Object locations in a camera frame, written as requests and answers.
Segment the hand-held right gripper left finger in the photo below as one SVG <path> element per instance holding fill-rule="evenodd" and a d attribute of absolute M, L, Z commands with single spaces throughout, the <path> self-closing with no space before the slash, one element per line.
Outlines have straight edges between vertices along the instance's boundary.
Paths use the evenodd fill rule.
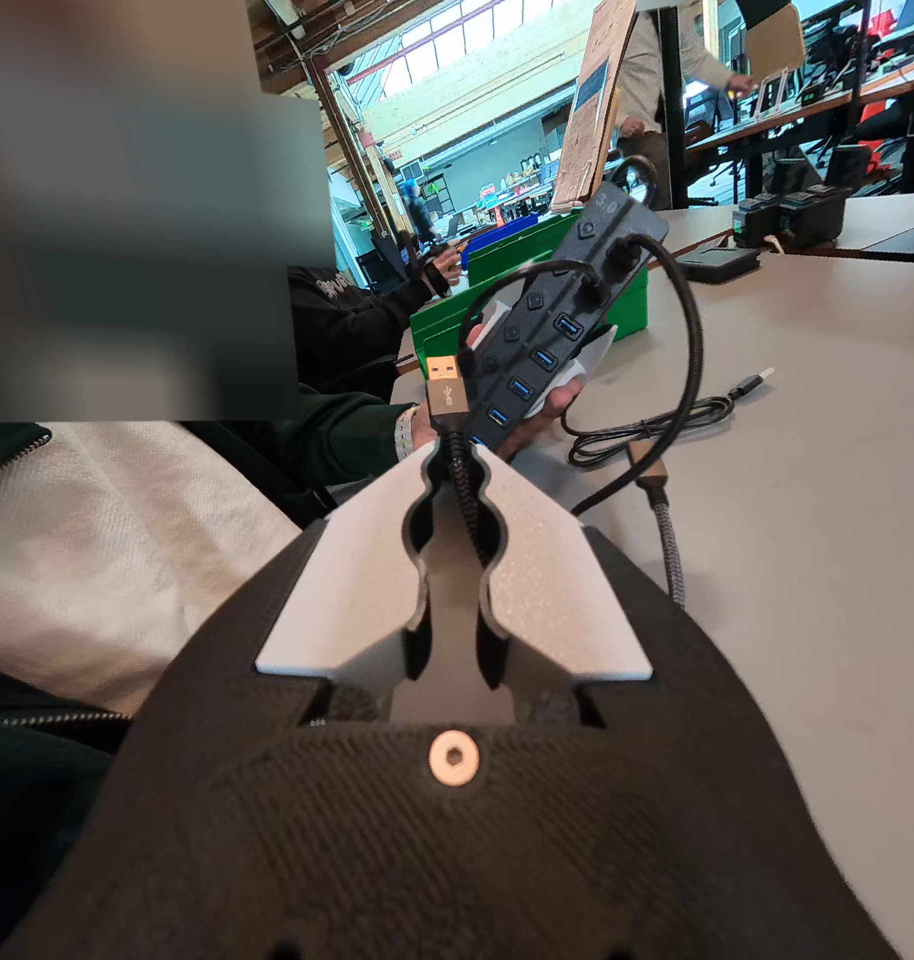
<path fill-rule="evenodd" d="M 433 533 L 437 442 L 346 500 L 324 523 L 256 656 L 256 675 L 365 693 L 378 721 L 425 670 L 431 601 L 421 550 Z"/>

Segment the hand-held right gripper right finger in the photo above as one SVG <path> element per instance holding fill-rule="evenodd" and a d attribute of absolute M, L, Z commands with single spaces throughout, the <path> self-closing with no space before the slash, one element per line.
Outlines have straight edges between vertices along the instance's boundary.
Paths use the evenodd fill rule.
<path fill-rule="evenodd" d="M 485 446 L 472 453 L 499 534 L 479 610 L 506 644 L 497 683 L 511 694 L 514 719 L 525 722 L 548 693 L 653 678 L 583 523 Z"/>

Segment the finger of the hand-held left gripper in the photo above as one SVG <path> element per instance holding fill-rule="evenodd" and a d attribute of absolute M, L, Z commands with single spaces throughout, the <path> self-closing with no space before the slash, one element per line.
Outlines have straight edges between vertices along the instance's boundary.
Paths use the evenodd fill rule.
<path fill-rule="evenodd" d="M 511 313 L 512 307 L 498 298 L 492 298 L 475 317 L 471 330 L 466 339 L 466 345 L 476 350 L 478 344 L 487 338 L 492 330 L 498 329 L 500 323 Z"/>
<path fill-rule="evenodd" d="M 599 331 L 596 331 L 594 335 L 583 344 L 580 352 L 575 357 L 567 360 L 560 370 L 553 375 L 548 386 L 536 398 L 525 417 L 533 418 L 540 413 L 548 395 L 553 390 L 574 381 L 578 382 L 581 387 L 584 387 L 592 377 L 596 366 L 598 366 L 606 356 L 616 338 L 617 332 L 618 328 L 609 324 Z"/>

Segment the black cable orange plugs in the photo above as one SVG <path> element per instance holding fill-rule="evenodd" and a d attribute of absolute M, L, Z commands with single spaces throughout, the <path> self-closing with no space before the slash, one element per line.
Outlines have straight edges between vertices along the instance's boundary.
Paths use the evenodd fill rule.
<path fill-rule="evenodd" d="M 623 248 L 628 250 L 630 247 L 640 247 L 643 251 L 655 258 L 658 264 L 663 267 L 664 272 L 676 292 L 686 325 L 688 346 L 687 372 L 679 403 L 673 411 L 666 428 L 654 441 L 650 450 L 642 457 L 640 462 L 632 463 L 623 474 L 597 490 L 591 496 L 584 498 L 583 501 L 572 508 L 570 513 L 575 518 L 581 517 L 591 508 L 603 503 L 625 487 L 631 485 L 631 483 L 640 479 L 649 468 L 653 467 L 656 462 L 663 457 L 663 454 L 679 438 L 679 434 L 686 425 L 692 408 L 698 399 L 703 379 L 703 325 L 689 281 L 678 261 L 666 250 L 666 247 L 663 246 L 662 243 L 643 233 L 632 233 L 625 239 L 617 241 L 616 246 L 620 250 Z"/>

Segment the long black multiport hub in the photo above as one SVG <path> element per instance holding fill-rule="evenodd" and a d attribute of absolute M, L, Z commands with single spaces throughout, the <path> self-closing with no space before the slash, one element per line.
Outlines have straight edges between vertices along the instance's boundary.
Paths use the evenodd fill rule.
<path fill-rule="evenodd" d="M 567 258 L 592 266 L 605 287 L 592 304 L 574 275 L 540 275 L 528 284 L 511 313 L 474 349 L 475 369 L 467 380 L 470 410 L 465 438 L 496 452 L 524 420 L 553 375 L 596 331 L 618 297 L 651 259 L 639 246 L 619 252 L 616 242 L 647 234 L 663 242 L 669 223 L 620 186 L 604 183 L 549 260 Z"/>

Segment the person's left forearm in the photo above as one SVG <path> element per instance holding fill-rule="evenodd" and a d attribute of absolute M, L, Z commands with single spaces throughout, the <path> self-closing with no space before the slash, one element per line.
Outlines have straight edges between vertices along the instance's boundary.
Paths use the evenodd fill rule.
<path fill-rule="evenodd" d="M 307 487 L 380 476 L 399 463 L 394 423 L 410 405 L 359 391 L 324 394 L 300 383 L 295 418 L 269 422 L 267 453 Z"/>

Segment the grey desk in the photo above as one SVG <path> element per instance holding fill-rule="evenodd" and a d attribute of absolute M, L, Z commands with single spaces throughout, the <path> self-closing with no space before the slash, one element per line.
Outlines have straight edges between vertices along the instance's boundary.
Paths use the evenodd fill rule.
<path fill-rule="evenodd" d="M 687 610 L 914 958 L 914 262 L 764 253 L 694 296 L 702 396 L 774 373 L 665 456 Z"/>

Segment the black desk pad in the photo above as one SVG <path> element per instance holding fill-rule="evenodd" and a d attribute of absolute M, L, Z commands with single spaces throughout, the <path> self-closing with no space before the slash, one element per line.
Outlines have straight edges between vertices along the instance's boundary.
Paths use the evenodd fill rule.
<path fill-rule="evenodd" d="M 862 253 L 872 260 L 914 263 L 914 227 L 867 246 Z"/>

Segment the person's left hand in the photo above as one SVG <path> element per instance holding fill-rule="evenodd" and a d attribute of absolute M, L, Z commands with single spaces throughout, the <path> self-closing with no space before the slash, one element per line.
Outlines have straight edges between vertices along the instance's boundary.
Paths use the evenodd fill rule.
<path fill-rule="evenodd" d="M 513 432 L 505 438 L 504 442 L 498 448 L 497 455 L 504 461 L 511 462 L 516 454 L 561 419 L 568 406 L 577 398 L 582 390 L 583 387 L 576 381 L 553 390 L 548 395 L 541 412 L 534 417 L 525 419 L 521 424 L 516 426 Z M 420 407 L 420 413 L 415 420 L 414 439 L 417 444 L 415 450 L 426 444 L 432 445 L 437 438 L 437 433 L 430 423 L 429 409 L 426 401 L 421 403 Z"/>

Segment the blue storage bin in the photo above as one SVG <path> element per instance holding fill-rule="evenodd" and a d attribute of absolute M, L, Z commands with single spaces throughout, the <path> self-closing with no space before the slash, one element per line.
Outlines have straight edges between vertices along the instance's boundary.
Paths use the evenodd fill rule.
<path fill-rule="evenodd" d="M 488 229 L 478 231 L 466 241 L 462 241 L 460 248 L 461 254 L 469 256 L 471 253 L 483 249 L 495 243 L 521 233 L 539 223 L 538 214 L 530 214 L 526 217 L 516 218 L 503 225 L 492 226 Z"/>

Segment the small black device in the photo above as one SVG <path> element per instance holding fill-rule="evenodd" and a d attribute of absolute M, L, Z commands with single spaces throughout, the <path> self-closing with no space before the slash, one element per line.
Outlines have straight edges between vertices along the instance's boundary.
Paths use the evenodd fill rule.
<path fill-rule="evenodd" d="M 676 263 L 690 283 L 722 285 L 757 270 L 760 255 L 760 247 L 714 246 L 691 250 L 677 257 Z"/>

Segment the cardboard card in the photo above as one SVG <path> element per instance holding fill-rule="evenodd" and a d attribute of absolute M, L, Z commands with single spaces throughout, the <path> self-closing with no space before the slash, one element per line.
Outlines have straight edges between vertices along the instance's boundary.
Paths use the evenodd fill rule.
<path fill-rule="evenodd" d="M 617 74 L 636 16 L 634 1 L 594 9 L 549 206 L 554 214 L 586 205 L 603 180 L 620 98 Z"/>

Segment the black battery charger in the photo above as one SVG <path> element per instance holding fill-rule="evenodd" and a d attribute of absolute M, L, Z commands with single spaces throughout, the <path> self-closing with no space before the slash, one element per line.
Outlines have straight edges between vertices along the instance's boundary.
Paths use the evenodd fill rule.
<path fill-rule="evenodd" d="M 739 248 L 761 248 L 769 236 L 787 250 L 803 250 L 837 240 L 844 228 L 848 187 L 815 184 L 778 196 L 762 193 L 742 200 L 732 214 Z"/>

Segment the small wooden board stand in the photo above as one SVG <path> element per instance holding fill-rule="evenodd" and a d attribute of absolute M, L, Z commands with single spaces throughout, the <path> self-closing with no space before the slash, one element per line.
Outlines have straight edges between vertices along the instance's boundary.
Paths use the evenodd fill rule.
<path fill-rule="evenodd" d="M 799 12 L 791 1 L 741 1 L 746 26 L 744 52 L 757 82 L 754 122 L 782 103 L 790 76 L 806 60 Z"/>

